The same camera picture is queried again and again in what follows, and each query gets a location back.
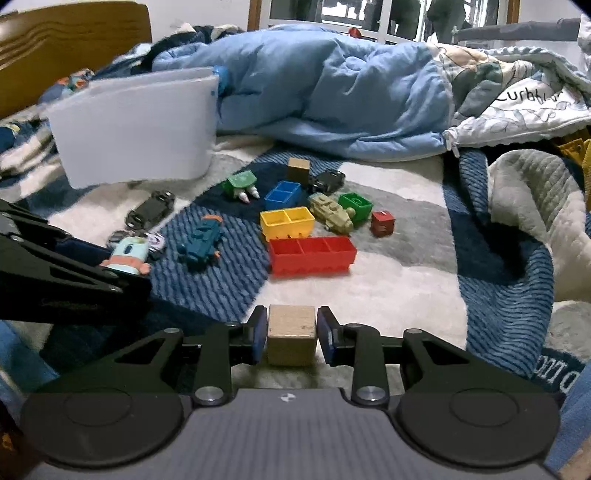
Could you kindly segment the natural wooden cube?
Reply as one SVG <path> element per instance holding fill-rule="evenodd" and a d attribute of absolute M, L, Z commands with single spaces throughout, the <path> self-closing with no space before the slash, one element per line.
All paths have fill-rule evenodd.
<path fill-rule="evenodd" d="M 266 357 L 277 367 L 308 367 L 317 350 L 315 307 L 270 305 Z"/>

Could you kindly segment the teal orange toy vehicle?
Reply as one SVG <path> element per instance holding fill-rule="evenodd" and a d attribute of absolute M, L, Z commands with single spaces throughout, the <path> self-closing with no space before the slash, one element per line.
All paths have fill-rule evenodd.
<path fill-rule="evenodd" d="M 205 215 L 177 247 L 178 261 L 189 271 L 202 271 L 221 258 L 217 245 L 221 241 L 222 222 L 221 216 Z"/>

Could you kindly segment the white patterned toy car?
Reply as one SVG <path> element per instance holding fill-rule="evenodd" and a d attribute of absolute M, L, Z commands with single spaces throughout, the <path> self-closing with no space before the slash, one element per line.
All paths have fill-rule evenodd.
<path fill-rule="evenodd" d="M 116 230 L 108 237 L 106 247 L 113 250 L 120 241 L 127 237 L 141 237 L 146 239 L 149 246 L 149 252 L 153 254 L 162 252 L 166 247 L 165 239 L 161 234 L 143 230 Z"/>

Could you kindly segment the red wooden cube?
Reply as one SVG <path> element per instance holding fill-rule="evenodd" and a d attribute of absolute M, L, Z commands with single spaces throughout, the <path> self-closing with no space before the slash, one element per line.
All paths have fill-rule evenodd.
<path fill-rule="evenodd" d="M 370 218 L 370 231 L 377 237 L 382 238 L 394 233 L 396 218 L 387 210 L 373 211 Z"/>

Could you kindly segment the green square toy brick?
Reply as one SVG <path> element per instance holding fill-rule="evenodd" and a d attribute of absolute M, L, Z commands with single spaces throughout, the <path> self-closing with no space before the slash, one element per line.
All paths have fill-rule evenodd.
<path fill-rule="evenodd" d="M 349 213 L 353 224 L 365 222 L 374 206 L 370 200 L 356 192 L 343 193 L 339 196 L 338 203 Z"/>

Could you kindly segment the yellow two-cell toy brick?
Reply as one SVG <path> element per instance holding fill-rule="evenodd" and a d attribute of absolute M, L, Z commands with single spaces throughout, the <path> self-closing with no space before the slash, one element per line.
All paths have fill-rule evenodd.
<path fill-rule="evenodd" d="M 307 207 L 263 211 L 260 227 L 266 240 L 307 238 L 314 229 L 315 217 Z"/>

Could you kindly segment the green toy with white cones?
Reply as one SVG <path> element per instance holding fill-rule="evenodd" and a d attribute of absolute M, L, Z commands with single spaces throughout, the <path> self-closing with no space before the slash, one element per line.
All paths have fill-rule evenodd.
<path fill-rule="evenodd" d="M 257 177 L 252 170 L 243 170 L 229 175 L 222 182 L 224 193 L 232 199 L 238 199 L 245 204 L 250 203 L 250 199 L 259 199 L 259 191 L 256 188 Z"/>

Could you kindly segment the light blue pink toy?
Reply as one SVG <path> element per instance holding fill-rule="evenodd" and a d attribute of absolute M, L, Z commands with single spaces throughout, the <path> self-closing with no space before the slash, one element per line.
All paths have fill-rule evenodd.
<path fill-rule="evenodd" d="M 149 243 L 145 237 L 130 236 L 122 239 L 101 267 L 132 275 L 148 275 L 150 264 Z"/>

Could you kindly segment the blue white plaid blanket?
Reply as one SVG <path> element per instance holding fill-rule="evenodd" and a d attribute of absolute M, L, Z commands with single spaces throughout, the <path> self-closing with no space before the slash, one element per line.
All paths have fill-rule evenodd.
<path fill-rule="evenodd" d="M 1 116 L 1 400 L 259 305 L 418 328 L 567 395 L 590 306 L 590 81 L 540 47 L 284 25 L 135 47 Z"/>

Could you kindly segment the tan toy tank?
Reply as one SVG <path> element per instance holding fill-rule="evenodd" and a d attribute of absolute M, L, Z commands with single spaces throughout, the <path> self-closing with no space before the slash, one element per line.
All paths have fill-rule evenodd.
<path fill-rule="evenodd" d="M 335 199 L 320 192 L 312 194 L 308 203 L 311 214 L 325 229 L 341 235 L 348 235 L 353 231 L 353 216 L 356 211 L 352 207 L 342 207 Z"/>

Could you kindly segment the white plastic storage bin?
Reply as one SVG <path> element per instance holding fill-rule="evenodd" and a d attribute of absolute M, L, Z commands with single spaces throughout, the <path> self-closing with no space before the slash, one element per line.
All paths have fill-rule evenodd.
<path fill-rule="evenodd" d="M 190 180 L 211 166 L 219 77 L 211 67 L 93 81 L 46 115 L 71 187 Z"/>

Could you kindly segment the dark wooden cube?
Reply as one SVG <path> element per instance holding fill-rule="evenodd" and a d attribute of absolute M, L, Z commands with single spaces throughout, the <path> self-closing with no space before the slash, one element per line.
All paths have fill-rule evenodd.
<path fill-rule="evenodd" d="M 310 170 L 310 160 L 290 157 L 287 161 L 287 181 L 307 186 L 310 182 Z"/>

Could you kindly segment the light blue quilted duvet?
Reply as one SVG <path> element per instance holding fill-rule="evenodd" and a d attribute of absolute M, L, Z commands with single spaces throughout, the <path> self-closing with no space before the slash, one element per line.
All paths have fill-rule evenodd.
<path fill-rule="evenodd" d="M 442 154 L 454 113 L 432 49 L 315 28 L 257 30 L 164 51 L 153 71 L 225 73 L 217 131 L 259 135 L 362 161 Z"/>

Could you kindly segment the window with white frame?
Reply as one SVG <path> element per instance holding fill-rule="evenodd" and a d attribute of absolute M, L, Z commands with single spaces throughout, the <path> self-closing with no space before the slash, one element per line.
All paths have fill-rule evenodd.
<path fill-rule="evenodd" d="M 459 30 L 517 22 L 520 6 L 519 1 L 252 1 L 247 29 L 311 24 L 348 35 L 356 27 L 363 39 L 379 43 L 454 44 Z"/>

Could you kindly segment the grey padded bed rail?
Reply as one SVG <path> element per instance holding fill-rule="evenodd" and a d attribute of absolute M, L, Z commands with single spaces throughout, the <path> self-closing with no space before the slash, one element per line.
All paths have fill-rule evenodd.
<path fill-rule="evenodd" d="M 579 28 L 579 18 L 559 19 L 555 22 L 528 21 L 462 29 L 455 34 L 455 39 L 457 42 L 494 40 L 573 42 L 578 38 Z"/>

